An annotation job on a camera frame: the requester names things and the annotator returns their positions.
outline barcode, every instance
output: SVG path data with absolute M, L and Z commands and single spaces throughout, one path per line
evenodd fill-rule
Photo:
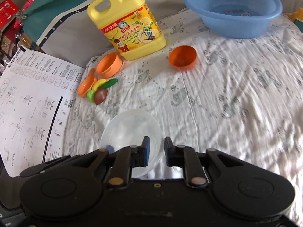
M 72 108 L 74 104 L 74 100 L 69 100 L 69 104 L 67 105 L 68 108 Z

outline instruction sheet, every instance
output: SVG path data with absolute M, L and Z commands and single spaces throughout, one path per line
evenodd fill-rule
M 63 155 L 83 68 L 21 49 L 0 78 L 0 153 L 11 177 Z

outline white blanket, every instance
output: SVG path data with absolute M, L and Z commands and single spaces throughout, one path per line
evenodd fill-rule
M 216 148 L 286 177 L 295 187 L 290 218 L 303 226 L 303 34 L 286 17 L 272 21 L 259 38 L 223 38 L 190 10 L 159 21 L 167 46 L 127 62 L 104 103 L 77 97 L 65 154 L 98 148 L 117 114 L 144 109 L 159 120 L 162 136 L 198 152 Z M 172 49 L 191 45 L 197 65 L 180 72 L 168 63 Z M 103 57 L 93 57 L 84 76 Z M 145 178 L 182 177 L 164 153 Z

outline screw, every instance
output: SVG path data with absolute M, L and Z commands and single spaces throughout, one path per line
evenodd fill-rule
M 155 184 L 154 184 L 154 187 L 155 187 L 155 188 L 160 188 L 161 186 L 162 186 L 161 183 L 155 183 Z
M 111 185 L 121 185 L 122 183 L 124 183 L 124 180 L 120 177 L 112 177 L 109 179 L 108 182 Z
M 194 177 L 191 179 L 191 183 L 195 185 L 203 185 L 207 183 L 207 180 L 204 177 Z

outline yellow jug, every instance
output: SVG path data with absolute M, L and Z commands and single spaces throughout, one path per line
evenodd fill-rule
M 121 56 L 134 60 L 152 54 L 166 45 L 166 40 L 145 0 L 109 0 L 104 11 L 96 0 L 87 8 L 95 25 L 105 34 Z

